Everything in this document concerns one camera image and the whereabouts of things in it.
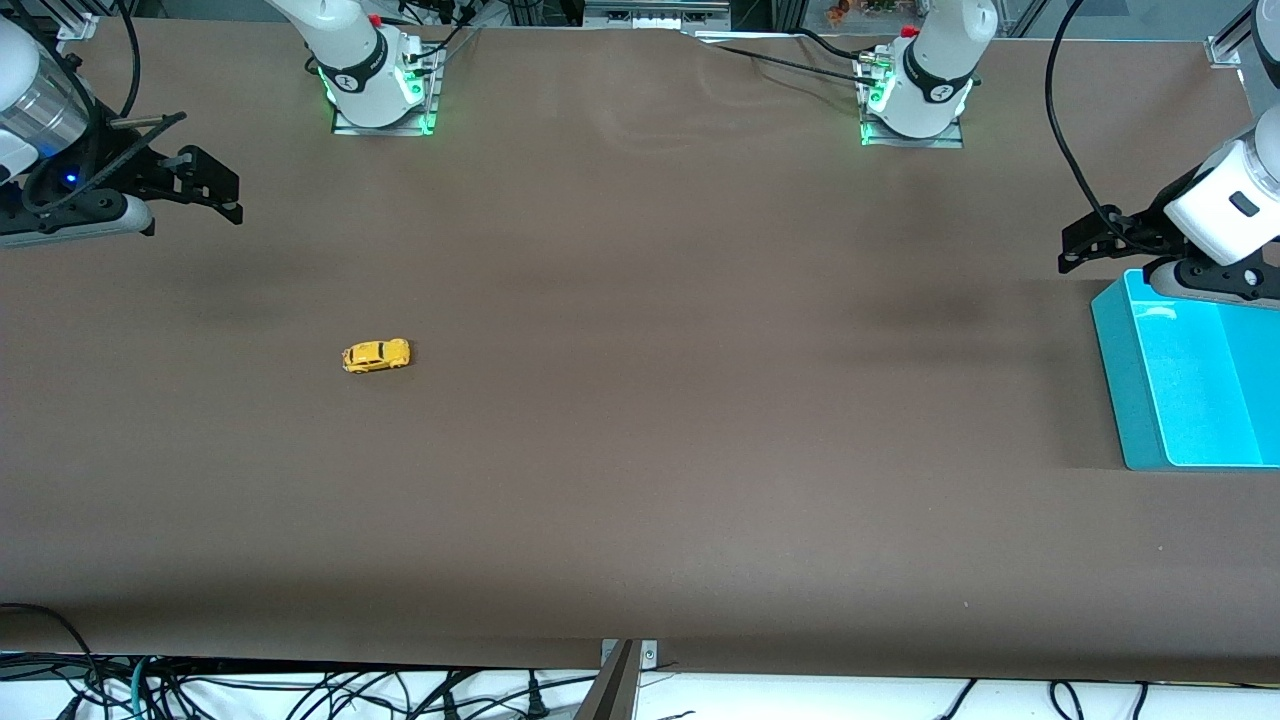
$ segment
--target table surface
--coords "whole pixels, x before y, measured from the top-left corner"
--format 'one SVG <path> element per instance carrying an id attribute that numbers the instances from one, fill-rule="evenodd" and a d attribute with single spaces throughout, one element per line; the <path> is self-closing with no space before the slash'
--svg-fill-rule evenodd
<path id="1" fill-rule="evenodd" d="M 659 31 L 484 31 L 438 135 L 332 137 L 288 26 L 138 24 L 137 113 L 191 114 L 157 146 L 246 224 L 0 258 L 0 596 L 105 651 L 1280 679 L 1277 477 L 1123 469 L 1047 44 L 911 151 Z M 125 47 L 77 50 L 111 102 Z M 1129 210 L 1248 122 L 1193 44 L 1069 42 L 1057 85 Z"/>

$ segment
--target blue plastic bin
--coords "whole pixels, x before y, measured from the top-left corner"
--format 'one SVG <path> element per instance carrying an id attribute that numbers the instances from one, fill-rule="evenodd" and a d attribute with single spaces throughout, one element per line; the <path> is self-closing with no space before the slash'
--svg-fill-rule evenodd
<path id="1" fill-rule="evenodd" d="M 1280 469 L 1280 310 L 1174 300 L 1126 270 L 1093 322 L 1132 470 Z"/>

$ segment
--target black band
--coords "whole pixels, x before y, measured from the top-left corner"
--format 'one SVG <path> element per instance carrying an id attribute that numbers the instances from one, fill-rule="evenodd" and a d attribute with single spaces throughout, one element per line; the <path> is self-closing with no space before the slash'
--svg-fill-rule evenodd
<path id="1" fill-rule="evenodd" d="M 329 78 L 329 82 L 334 85 L 338 90 L 343 92 L 349 92 L 352 95 L 365 91 L 365 83 L 369 78 L 378 74 L 383 65 L 387 64 L 387 36 L 380 32 L 374 32 L 378 36 L 378 46 L 374 47 L 374 53 L 365 60 L 356 63 L 349 68 L 332 68 L 324 63 L 320 64 L 320 70 L 324 76 Z"/>
<path id="2" fill-rule="evenodd" d="M 911 81 L 911 85 L 919 87 L 920 92 L 924 94 L 924 101 L 934 105 L 941 105 L 955 97 L 956 92 L 964 90 L 969 78 L 973 77 L 973 70 L 952 79 L 943 79 L 929 74 L 915 59 L 915 40 L 911 40 L 910 45 L 906 46 L 906 51 L 902 53 L 902 67 L 906 69 L 906 77 Z"/>

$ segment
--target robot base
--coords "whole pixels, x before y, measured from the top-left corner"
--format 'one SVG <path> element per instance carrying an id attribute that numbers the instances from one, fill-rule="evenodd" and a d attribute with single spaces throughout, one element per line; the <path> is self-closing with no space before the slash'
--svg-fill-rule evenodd
<path id="1" fill-rule="evenodd" d="M 886 77 L 887 63 L 884 61 L 886 46 L 877 47 L 877 53 L 864 53 L 861 58 L 854 60 L 854 76 L 872 78 L 877 85 L 861 85 L 858 86 L 858 113 L 861 115 L 861 141 L 863 145 L 892 145 L 895 147 L 964 147 L 964 135 L 960 132 L 960 119 L 956 118 L 951 120 L 947 129 L 941 133 L 927 137 L 915 138 L 901 136 L 892 129 L 884 120 L 874 115 L 867 105 L 872 101 L 872 96 L 877 92 L 882 92 L 884 86 L 888 83 Z"/>
<path id="2" fill-rule="evenodd" d="M 431 47 L 428 44 L 424 44 L 424 46 L 428 49 Z M 420 61 L 420 70 L 424 73 L 422 77 L 410 78 L 406 81 L 411 86 L 421 83 L 422 102 L 406 113 L 403 118 L 389 126 L 367 128 L 353 124 L 343 117 L 335 106 L 333 113 L 333 133 L 381 137 L 417 137 L 434 135 L 436 115 L 440 111 L 440 86 L 444 83 L 444 58 L 447 53 L 447 50 L 440 49 L 433 55 L 424 58 Z"/>

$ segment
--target toy car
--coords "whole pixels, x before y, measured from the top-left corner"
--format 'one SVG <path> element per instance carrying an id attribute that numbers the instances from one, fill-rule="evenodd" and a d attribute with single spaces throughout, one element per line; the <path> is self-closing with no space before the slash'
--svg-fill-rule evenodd
<path id="1" fill-rule="evenodd" d="M 403 368 L 408 365 L 408 341 L 402 337 L 361 342 L 352 345 L 342 354 L 342 366 L 348 373 Z"/>

